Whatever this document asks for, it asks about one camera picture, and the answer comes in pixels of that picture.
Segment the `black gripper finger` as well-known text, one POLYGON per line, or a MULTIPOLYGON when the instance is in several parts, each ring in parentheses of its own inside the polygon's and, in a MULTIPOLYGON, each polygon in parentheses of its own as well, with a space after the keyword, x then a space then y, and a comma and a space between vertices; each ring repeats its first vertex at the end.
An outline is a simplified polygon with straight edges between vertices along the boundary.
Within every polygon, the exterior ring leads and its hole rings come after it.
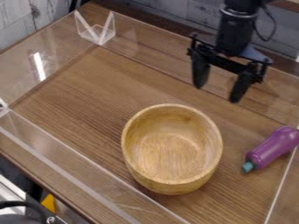
POLYGON ((256 77, 252 72, 244 71, 238 74, 228 97, 230 103, 237 103, 241 100, 241 97, 255 82, 256 77))
POLYGON ((196 88, 201 88, 209 77, 210 65, 204 59, 204 57, 194 52, 190 55, 190 74, 192 74, 192 84, 196 88))

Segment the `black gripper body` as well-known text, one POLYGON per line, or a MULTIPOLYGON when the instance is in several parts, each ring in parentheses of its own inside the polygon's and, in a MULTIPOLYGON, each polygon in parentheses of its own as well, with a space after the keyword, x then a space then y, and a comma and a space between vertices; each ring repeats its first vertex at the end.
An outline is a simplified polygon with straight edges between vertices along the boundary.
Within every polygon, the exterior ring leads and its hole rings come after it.
POLYGON ((190 34, 188 56, 198 53, 209 66, 218 67, 238 75, 244 71, 255 74, 256 82, 261 82, 267 67, 272 60, 249 44, 256 29, 257 11, 220 9, 218 31, 214 43, 210 44, 190 34))

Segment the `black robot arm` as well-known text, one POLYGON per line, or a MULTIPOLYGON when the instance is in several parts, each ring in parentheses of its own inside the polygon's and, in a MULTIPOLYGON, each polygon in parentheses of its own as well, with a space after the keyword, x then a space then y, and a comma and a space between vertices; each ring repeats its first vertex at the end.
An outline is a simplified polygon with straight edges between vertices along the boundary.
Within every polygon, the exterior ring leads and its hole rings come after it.
POLYGON ((267 67, 273 61, 251 45, 252 35, 268 41, 276 33, 276 20, 267 9, 273 0, 224 0, 218 10, 220 21, 214 44, 190 34, 190 46, 186 55, 190 57, 190 81, 201 88, 209 78, 210 66, 218 67, 237 76, 228 100, 237 103, 248 88, 261 83, 267 67), (273 21, 273 30, 267 38, 257 31, 257 12, 263 10, 273 21))

